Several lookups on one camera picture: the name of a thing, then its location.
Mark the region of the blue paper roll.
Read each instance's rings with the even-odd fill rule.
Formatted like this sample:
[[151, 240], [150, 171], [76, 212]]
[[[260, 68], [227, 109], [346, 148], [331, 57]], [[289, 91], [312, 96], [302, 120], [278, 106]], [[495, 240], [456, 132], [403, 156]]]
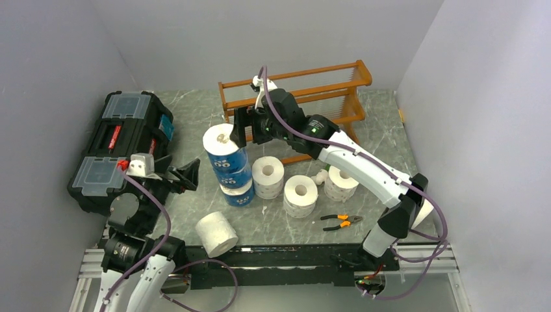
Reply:
[[251, 179], [251, 165], [246, 163], [242, 168], [231, 170], [228, 162], [215, 162], [214, 173], [219, 184], [229, 189], [239, 189]]
[[203, 135], [203, 147], [214, 168], [223, 171], [238, 170], [248, 162], [245, 149], [231, 140], [232, 130], [232, 124], [221, 123], [211, 126]]
[[255, 197], [252, 179], [240, 188], [228, 188], [224, 185], [220, 185], [220, 188], [226, 202], [233, 207], [243, 207], [248, 205]]

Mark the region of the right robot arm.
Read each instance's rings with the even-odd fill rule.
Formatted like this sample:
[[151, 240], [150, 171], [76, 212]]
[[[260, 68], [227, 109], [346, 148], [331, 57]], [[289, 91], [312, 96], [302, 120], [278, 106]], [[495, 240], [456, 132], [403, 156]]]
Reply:
[[294, 151], [350, 175], [387, 207], [362, 241], [358, 261], [363, 268], [375, 269], [391, 245], [408, 236], [424, 204], [428, 185], [424, 175], [399, 172], [356, 144], [330, 119], [305, 115], [294, 96], [282, 88], [261, 93], [256, 107], [235, 109], [230, 137], [240, 148], [246, 146], [247, 127], [253, 143], [282, 140]]

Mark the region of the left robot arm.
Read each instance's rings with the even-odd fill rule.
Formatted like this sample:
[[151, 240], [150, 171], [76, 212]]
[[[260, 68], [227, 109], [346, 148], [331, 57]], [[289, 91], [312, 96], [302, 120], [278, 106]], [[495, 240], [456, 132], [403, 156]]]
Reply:
[[180, 168], [168, 166], [173, 176], [167, 179], [155, 171], [155, 161], [144, 154], [119, 161], [116, 171], [135, 186], [159, 210], [166, 221], [166, 232], [157, 239], [136, 238], [115, 232], [104, 247], [101, 262], [101, 283], [95, 311], [147, 311], [171, 273], [182, 271], [188, 264], [185, 242], [170, 236], [172, 222], [166, 208], [142, 180], [164, 183], [180, 194], [198, 187], [201, 161], [194, 159]]

